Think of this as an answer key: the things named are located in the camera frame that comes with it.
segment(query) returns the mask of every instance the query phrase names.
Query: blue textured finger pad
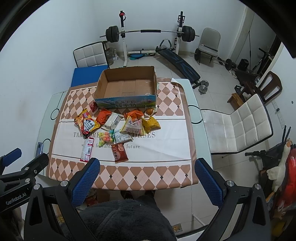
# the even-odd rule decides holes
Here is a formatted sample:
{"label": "blue textured finger pad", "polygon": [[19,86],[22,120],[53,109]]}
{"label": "blue textured finger pad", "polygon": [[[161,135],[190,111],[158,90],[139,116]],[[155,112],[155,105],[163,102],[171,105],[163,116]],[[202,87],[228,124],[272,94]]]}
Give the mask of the blue textured finger pad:
{"label": "blue textured finger pad", "polygon": [[72,205],[73,207],[80,206],[83,204],[86,195],[88,194],[91,186],[96,180],[98,174],[100,173],[100,162],[96,159],[82,176],[82,178],[77,183],[72,191]]}
{"label": "blue textured finger pad", "polygon": [[222,190],[199,159],[195,161],[194,170],[211,203],[214,206],[221,207],[223,204]]}
{"label": "blue textured finger pad", "polygon": [[12,152],[8,153],[3,157],[2,165],[8,167],[11,163],[16,161],[22,156],[22,151],[19,148],[14,149]]}

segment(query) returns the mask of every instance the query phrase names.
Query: gray fuzzy clothing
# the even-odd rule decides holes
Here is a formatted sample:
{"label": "gray fuzzy clothing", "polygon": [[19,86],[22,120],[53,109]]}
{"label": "gray fuzzy clothing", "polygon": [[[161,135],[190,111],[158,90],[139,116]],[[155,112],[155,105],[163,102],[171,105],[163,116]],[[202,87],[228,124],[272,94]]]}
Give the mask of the gray fuzzy clothing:
{"label": "gray fuzzy clothing", "polygon": [[[99,241],[176,241],[172,226],[159,209],[140,201],[104,202],[79,214]],[[61,228],[65,236],[73,240],[66,225]]]}

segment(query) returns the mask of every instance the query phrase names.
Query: cardboard box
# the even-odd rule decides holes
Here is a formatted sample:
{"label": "cardboard box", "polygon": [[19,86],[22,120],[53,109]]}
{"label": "cardboard box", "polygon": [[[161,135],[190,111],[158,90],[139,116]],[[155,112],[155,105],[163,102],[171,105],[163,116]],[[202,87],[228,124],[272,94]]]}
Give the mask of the cardboard box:
{"label": "cardboard box", "polygon": [[94,100],[99,108],[155,107],[157,93],[153,66],[106,69],[102,72]]}

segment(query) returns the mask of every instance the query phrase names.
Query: weight bench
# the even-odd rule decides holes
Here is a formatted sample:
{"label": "weight bench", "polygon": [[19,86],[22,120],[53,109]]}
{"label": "weight bench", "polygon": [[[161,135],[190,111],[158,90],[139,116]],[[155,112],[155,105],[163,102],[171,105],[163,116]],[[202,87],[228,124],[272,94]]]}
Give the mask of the weight bench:
{"label": "weight bench", "polygon": [[170,49],[156,49],[156,52],[174,65],[191,84],[198,85],[200,75],[192,66]]}

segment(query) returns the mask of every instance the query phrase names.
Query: brown plastic chair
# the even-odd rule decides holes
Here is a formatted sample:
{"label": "brown plastic chair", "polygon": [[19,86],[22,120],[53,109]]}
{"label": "brown plastic chair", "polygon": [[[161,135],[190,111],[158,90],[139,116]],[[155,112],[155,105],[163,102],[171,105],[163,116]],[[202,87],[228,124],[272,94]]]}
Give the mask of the brown plastic chair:
{"label": "brown plastic chair", "polygon": [[[272,77],[271,81],[263,89],[261,89],[263,84],[265,83],[265,81],[267,80],[267,78],[269,76]],[[269,93],[271,93],[277,86],[279,87],[279,90],[276,93],[274,93],[272,96],[270,96],[269,98],[265,99],[264,97],[266,95],[268,95]],[[260,90],[259,94],[260,94],[264,104],[266,104],[267,102],[271,101],[275,96],[277,96],[282,91],[283,87],[281,85],[281,80],[279,79],[279,77],[275,73],[269,71],[267,73],[267,75],[265,76],[264,80],[258,86],[258,89]]]}

